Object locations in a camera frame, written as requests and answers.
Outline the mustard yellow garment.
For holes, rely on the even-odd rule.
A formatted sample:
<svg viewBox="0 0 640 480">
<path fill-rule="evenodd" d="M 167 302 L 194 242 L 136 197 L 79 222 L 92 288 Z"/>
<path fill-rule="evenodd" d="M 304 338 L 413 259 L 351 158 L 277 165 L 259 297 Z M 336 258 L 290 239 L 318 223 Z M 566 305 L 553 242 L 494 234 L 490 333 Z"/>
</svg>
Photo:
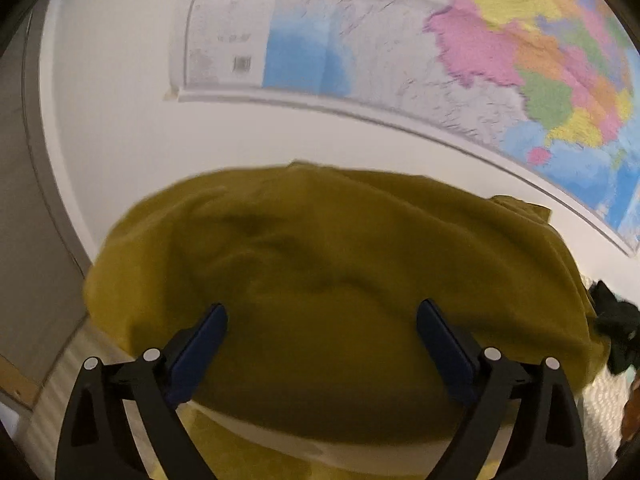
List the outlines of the mustard yellow garment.
<svg viewBox="0 0 640 480">
<path fill-rule="evenodd" d="M 425 299 L 510 360 L 554 356 L 574 392 L 604 367 L 610 344 L 549 217 L 404 174 L 214 172 L 116 224 L 85 303 L 130 356 L 224 306 L 228 332 L 194 396 L 216 413 L 326 442 L 445 440 L 461 410 L 416 331 Z"/>
</svg>

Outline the white patterned blanket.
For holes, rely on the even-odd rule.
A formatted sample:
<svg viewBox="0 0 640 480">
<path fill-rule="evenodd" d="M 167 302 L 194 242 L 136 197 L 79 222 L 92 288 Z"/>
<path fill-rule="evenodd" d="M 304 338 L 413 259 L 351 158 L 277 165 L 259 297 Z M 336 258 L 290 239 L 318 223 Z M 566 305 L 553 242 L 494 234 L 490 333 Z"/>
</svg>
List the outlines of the white patterned blanket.
<svg viewBox="0 0 640 480">
<path fill-rule="evenodd" d="M 633 368 L 612 375 L 605 367 L 577 399 L 590 479 L 603 479 L 616 463 L 624 407 L 633 381 Z"/>
</svg>

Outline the white pillow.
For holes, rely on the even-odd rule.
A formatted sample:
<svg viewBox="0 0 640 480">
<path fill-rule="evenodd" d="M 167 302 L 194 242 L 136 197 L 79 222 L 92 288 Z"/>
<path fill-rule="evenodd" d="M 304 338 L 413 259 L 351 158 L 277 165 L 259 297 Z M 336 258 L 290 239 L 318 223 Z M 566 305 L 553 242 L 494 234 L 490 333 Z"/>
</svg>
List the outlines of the white pillow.
<svg viewBox="0 0 640 480">
<path fill-rule="evenodd" d="M 198 402 L 190 401 L 188 405 L 225 430 L 229 430 L 235 437 L 287 456 L 358 474 L 378 474 L 387 477 L 417 474 L 428 476 L 451 443 L 449 439 L 416 444 L 380 445 L 319 441 L 243 422 L 210 410 Z"/>
</svg>

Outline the yellow-green bed sheet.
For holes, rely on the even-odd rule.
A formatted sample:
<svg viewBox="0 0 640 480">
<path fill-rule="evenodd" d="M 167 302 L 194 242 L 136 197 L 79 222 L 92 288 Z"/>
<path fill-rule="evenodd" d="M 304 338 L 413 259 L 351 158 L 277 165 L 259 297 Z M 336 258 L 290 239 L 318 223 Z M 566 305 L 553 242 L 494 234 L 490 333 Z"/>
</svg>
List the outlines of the yellow-green bed sheet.
<svg viewBox="0 0 640 480">
<path fill-rule="evenodd" d="M 196 449 L 218 479 L 382 479 L 382 476 L 306 462 L 264 448 L 232 434 L 189 404 L 180 406 L 177 414 Z"/>
</svg>

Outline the black garment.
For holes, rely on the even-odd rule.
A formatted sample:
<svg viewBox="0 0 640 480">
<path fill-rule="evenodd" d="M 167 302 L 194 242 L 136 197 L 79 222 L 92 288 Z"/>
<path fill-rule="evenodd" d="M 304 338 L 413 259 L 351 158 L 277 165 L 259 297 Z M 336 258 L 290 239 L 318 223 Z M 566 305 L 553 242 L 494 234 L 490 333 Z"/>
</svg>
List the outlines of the black garment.
<svg viewBox="0 0 640 480">
<path fill-rule="evenodd" d="M 639 309 L 626 300 L 618 299 L 602 281 L 589 287 L 593 309 L 596 311 L 596 331 L 611 341 L 608 370 L 612 375 L 623 374 L 629 367 L 639 368 Z"/>
</svg>

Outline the brown wooden door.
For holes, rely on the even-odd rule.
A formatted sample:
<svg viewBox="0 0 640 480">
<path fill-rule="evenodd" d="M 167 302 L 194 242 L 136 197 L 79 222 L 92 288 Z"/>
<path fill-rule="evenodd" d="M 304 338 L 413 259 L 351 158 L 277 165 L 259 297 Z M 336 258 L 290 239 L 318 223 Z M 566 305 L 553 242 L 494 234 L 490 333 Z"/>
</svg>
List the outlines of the brown wooden door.
<svg viewBox="0 0 640 480">
<path fill-rule="evenodd" d="M 86 317 L 89 259 L 55 183 L 41 117 L 39 0 L 1 55 L 1 397 L 32 410 Z"/>
</svg>

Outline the colourful wall map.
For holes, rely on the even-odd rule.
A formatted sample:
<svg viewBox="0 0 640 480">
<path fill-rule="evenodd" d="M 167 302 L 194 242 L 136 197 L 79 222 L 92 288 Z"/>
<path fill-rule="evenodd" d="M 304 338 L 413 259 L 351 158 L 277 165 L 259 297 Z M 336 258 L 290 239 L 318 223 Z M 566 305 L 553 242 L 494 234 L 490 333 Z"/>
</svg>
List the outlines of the colourful wall map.
<svg viewBox="0 0 640 480">
<path fill-rule="evenodd" d="M 439 128 L 639 248 L 639 53 L 604 0 L 178 0 L 183 101 Z"/>
</svg>

